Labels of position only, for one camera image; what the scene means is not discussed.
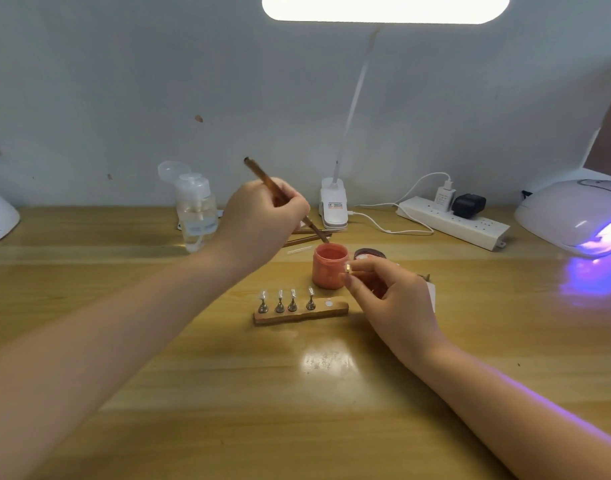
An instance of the white power strip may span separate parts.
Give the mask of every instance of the white power strip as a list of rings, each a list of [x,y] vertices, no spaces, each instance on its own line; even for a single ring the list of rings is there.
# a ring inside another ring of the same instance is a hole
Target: white power strip
[[[399,204],[400,208],[397,208],[397,214],[408,218],[407,213],[410,217],[439,232],[450,234],[457,239],[470,242],[489,251],[493,251],[496,247],[505,247],[502,237],[510,226],[485,217],[464,219],[453,215],[452,211],[441,212],[436,210],[432,204],[431,200],[413,197]]]

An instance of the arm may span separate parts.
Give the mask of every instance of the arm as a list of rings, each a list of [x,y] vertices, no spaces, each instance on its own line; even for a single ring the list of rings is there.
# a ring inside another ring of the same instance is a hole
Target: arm
[[[0,479],[29,475],[197,314],[274,256],[310,209],[277,183],[292,197],[285,206],[275,208],[260,182],[246,184],[204,250],[0,346]]]
[[[352,269],[375,331],[520,480],[611,480],[611,437],[452,346],[423,279],[380,258]]]

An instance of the forearm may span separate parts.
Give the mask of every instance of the forearm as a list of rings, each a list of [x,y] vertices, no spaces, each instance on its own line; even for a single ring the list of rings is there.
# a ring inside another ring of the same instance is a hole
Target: forearm
[[[23,478],[245,275],[216,248],[0,347],[0,479]]]
[[[521,480],[611,480],[611,437],[450,345],[411,370]]]

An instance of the table surface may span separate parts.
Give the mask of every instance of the table surface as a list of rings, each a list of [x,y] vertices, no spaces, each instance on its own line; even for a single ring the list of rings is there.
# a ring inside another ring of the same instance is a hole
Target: table surface
[[[414,227],[392,210],[368,213],[391,230]],[[512,225],[504,250],[387,235],[359,216],[333,241],[430,273],[456,345],[611,434],[611,256],[572,257],[510,209],[484,215]],[[173,209],[21,216],[0,242],[0,342],[185,254]],[[310,285],[312,250],[286,251],[199,315],[33,478],[510,478],[353,301],[348,317],[253,327],[260,290]]]

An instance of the gray wall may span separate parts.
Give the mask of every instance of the gray wall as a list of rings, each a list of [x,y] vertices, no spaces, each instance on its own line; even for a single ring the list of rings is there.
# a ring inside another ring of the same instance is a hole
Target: gray wall
[[[167,204],[156,165],[179,159],[223,203],[253,155],[316,202],[372,29],[276,22],[260,0],[0,0],[0,193]],[[579,167],[610,101],[611,0],[387,27],[342,169],[349,199],[448,171],[458,192],[517,201]]]

